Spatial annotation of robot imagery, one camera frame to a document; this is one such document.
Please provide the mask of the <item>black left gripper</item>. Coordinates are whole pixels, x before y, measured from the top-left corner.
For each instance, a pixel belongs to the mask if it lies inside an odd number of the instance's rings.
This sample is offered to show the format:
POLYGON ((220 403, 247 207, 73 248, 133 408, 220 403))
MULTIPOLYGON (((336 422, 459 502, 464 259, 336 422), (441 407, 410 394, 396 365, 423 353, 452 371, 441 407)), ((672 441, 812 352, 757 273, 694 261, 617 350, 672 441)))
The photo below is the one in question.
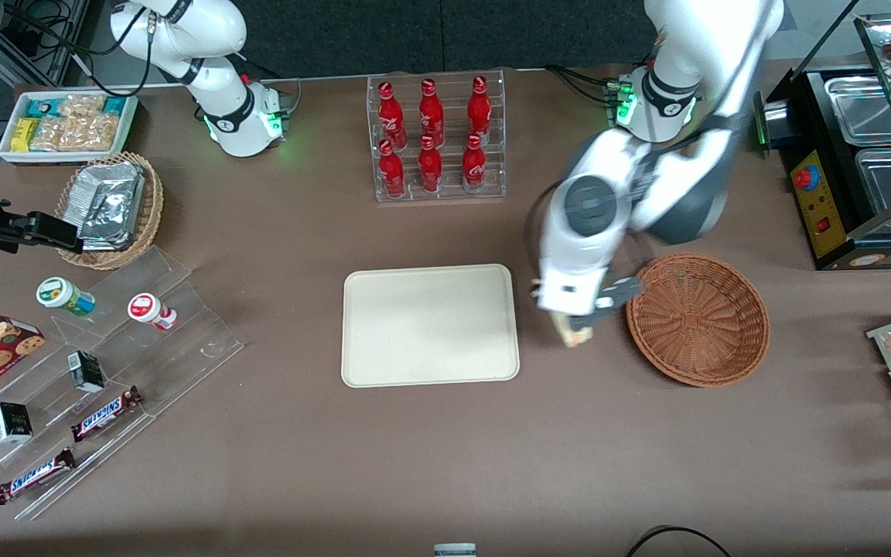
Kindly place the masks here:
POLYGON ((601 320, 618 313, 641 293, 641 281, 636 276, 622 278, 606 286, 594 299, 590 314, 572 315, 572 330, 591 328, 601 320))

